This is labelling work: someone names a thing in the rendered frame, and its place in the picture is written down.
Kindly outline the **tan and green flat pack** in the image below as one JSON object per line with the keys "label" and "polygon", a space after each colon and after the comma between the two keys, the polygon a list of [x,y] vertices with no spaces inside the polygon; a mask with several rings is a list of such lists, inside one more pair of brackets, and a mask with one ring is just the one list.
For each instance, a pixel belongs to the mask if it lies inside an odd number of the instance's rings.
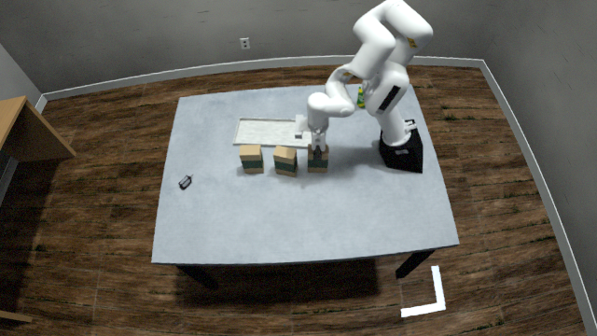
{"label": "tan and green flat pack", "polygon": [[246,174],[264,173],[264,160],[260,145],[240,146],[239,156]]}
{"label": "tan and green flat pack", "polygon": [[295,177],[298,170],[297,150],[276,146],[273,153],[276,174]]}
{"label": "tan and green flat pack", "polygon": [[328,145],[326,145],[326,150],[321,152],[321,161],[314,161],[313,153],[312,144],[308,144],[308,173],[327,173]]}

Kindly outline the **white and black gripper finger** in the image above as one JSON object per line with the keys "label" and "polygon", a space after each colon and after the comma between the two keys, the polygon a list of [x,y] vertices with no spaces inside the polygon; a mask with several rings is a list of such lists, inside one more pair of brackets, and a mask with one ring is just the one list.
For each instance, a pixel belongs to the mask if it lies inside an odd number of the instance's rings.
{"label": "white and black gripper finger", "polygon": [[[316,150],[316,153],[315,153],[315,150]],[[322,160],[321,149],[319,149],[319,146],[316,146],[315,150],[314,150],[314,153],[313,153],[313,160],[314,161],[321,161]],[[320,150],[320,153],[319,153],[319,150]]]}

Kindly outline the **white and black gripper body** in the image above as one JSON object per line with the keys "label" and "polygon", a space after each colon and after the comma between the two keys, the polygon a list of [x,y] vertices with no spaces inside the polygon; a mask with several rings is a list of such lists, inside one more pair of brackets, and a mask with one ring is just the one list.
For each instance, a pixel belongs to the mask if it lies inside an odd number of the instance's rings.
{"label": "white and black gripper body", "polygon": [[326,131],[316,134],[311,131],[312,136],[312,150],[315,150],[316,146],[320,146],[321,151],[326,150]]}

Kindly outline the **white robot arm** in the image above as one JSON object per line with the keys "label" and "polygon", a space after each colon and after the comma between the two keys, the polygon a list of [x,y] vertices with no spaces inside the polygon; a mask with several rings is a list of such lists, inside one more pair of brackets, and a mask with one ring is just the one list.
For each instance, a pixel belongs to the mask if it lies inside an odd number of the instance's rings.
{"label": "white robot arm", "polygon": [[[394,38],[382,25],[387,21],[401,35]],[[409,140],[410,130],[417,128],[412,121],[405,122],[397,108],[409,87],[406,66],[431,41],[433,30],[403,0],[386,0],[356,22],[354,34],[363,43],[361,49],[351,63],[332,73],[325,93],[309,96],[307,118],[296,115],[295,139],[302,139],[303,132],[320,134],[328,128],[329,118],[347,118],[354,113],[354,102],[345,86],[355,75],[364,79],[365,107],[379,122],[383,142],[390,147],[401,146]]]}

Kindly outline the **green drink can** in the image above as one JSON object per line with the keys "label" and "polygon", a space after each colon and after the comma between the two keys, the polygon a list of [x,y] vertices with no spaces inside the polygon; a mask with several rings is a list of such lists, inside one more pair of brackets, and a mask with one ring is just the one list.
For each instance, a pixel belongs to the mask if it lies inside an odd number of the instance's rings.
{"label": "green drink can", "polygon": [[362,84],[361,84],[361,86],[359,87],[359,90],[358,90],[357,105],[360,106],[360,107],[362,107],[362,108],[365,108],[364,96],[363,96],[363,90],[362,90]]}

